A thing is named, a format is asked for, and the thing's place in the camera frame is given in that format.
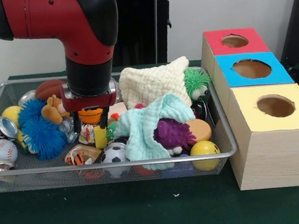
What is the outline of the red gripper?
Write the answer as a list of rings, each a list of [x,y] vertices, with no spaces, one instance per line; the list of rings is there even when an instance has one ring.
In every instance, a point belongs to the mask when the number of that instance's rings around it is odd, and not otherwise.
[[[117,99],[117,84],[110,80],[109,88],[104,94],[98,96],[76,96],[70,91],[68,84],[60,86],[60,95],[64,109],[72,112],[74,132],[81,132],[81,120],[78,111],[83,109],[103,108],[100,117],[100,128],[105,129],[108,124],[109,107],[114,105]]]

